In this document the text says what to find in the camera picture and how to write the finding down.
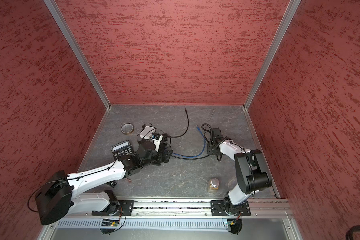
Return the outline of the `black power adapter with cable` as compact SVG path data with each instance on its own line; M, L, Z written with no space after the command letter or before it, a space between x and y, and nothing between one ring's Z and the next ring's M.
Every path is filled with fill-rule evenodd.
M170 125L167 128L155 127L152 123L145 123L143 124L141 131L144 129L145 126L151 126L156 128L155 133L163 136L163 140L161 144L165 143L166 145L170 145L173 139L182 138L184 135L187 134L190 127L190 119L189 119L188 110L186 108L184 108L183 114L180 114L179 116L171 115L169 116L167 121L170 123ZM152 141L151 139L142 140L139 136L140 132L136 136L136 140L139 144L142 144L147 141Z

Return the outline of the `white network switch box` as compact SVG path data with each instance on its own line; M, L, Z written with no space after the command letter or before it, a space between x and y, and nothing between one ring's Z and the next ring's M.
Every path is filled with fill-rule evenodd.
M151 126L145 126L144 129L140 132L139 136L143 140L149 140L152 138L152 135L155 133L156 128Z

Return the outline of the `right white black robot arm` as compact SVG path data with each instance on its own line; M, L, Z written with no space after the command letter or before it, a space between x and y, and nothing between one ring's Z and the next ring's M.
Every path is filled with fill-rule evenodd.
M219 128L202 126L207 136L207 154L216 156L218 160L223 155L235 162L237 185L223 200L222 210L228 216L241 216L248 211L247 200L257 192L272 186L271 177L266 171L265 158L260 150L250 150L224 137Z

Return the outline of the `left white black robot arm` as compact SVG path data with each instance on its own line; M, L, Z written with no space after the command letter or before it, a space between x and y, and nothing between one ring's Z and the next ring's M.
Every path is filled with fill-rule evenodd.
M119 202L111 190L99 194L87 191L103 184L114 186L149 165L168 163L172 153L166 142L143 141L136 152L114 153L114 161L105 166L74 174L55 172L33 193L41 224L46 226L74 213L114 214Z

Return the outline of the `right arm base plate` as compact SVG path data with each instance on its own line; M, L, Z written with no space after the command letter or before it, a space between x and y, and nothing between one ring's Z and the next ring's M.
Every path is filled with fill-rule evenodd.
M210 204L211 204L212 216L228 216L228 217L251 216L251 210L248 201L244 201L239 205L233 205L229 201L229 199L224 199L224 200L212 200Z

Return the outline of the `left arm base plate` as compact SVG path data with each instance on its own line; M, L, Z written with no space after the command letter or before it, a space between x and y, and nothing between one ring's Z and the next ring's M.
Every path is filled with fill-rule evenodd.
M92 216L130 216L134 203L133 200L111 201L104 210L92 211Z

